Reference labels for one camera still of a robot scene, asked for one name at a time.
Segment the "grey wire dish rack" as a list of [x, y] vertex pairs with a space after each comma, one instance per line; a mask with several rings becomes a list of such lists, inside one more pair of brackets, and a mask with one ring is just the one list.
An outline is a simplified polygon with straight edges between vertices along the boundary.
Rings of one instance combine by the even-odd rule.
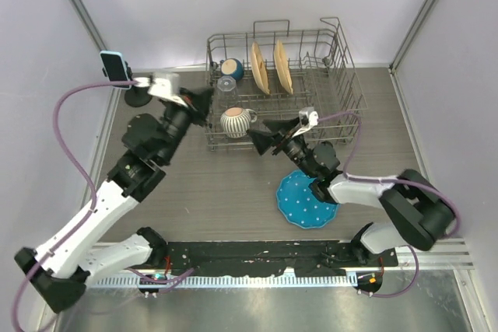
[[[207, 39], [207, 83], [214, 87], [212, 109], [205, 128], [210, 150], [250, 149], [249, 137], [228, 138], [220, 124], [227, 109], [219, 106], [217, 81], [223, 75], [221, 61], [236, 58], [244, 66], [244, 77], [237, 82], [236, 107], [252, 109], [258, 119], [251, 126], [263, 130], [263, 120], [291, 119], [304, 107], [314, 107], [319, 116], [342, 113], [307, 132], [309, 142], [328, 140], [339, 144], [351, 142], [357, 132], [357, 116], [367, 108], [356, 67], [337, 17], [322, 17], [314, 29], [294, 29], [288, 19], [256, 21], [248, 32], [217, 33]], [[293, 94], [282, 88], [277, 75], [274, 50], [281, 40], [289, 62]], [[256, 85], [251, 71], [251, 46], [256, 41], [268, 73], [270, 94]]]

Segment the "black phone stand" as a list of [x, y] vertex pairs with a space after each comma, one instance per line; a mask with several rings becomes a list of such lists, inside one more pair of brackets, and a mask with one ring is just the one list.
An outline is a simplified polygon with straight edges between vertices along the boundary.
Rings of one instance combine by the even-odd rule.
[[[133, 78], [133, 72], [129, 65], [128, 68], [129, 72], [131, 73], [131, 78]], [[147, 87], [138, 87], [137, 85], [132, 85], [130, 89], [122, 90], [124, 90], [124, 101], [130, 107], [143, 107], [152, 99], [152, 97], [148, 94]]]

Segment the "phone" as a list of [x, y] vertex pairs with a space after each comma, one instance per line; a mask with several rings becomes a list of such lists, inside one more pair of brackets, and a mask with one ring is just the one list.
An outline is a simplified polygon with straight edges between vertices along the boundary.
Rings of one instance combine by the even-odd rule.
[[129, 84], [132, 80], [131, 73], [121, 52], [100, 51], [100, 60], [103, 63], [103, 73], [109, 81], [121, 82], [121, 84], [114, 85], [115, 88], [130, 89], [132, 87]]

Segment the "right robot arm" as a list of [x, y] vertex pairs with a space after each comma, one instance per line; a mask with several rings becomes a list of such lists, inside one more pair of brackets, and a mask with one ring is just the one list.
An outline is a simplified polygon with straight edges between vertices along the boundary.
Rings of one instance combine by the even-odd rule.
[[397, 176], [353, 176], [345, 171], [329, 141], [310, 147], [297, 130], [298, 119], [266, 120], [265, 131], [249, 130], [258, 153], [284, 153], [306, 176], [310, 191], [329, 204], [360, 204], [386, 212], [389, 222], [368, 223], [335, 253], [335, 262], [367, 266], [397, 246], [430, 250], [447, 235], [457, 214], [448, 200], [419, 172], [406, 169]]

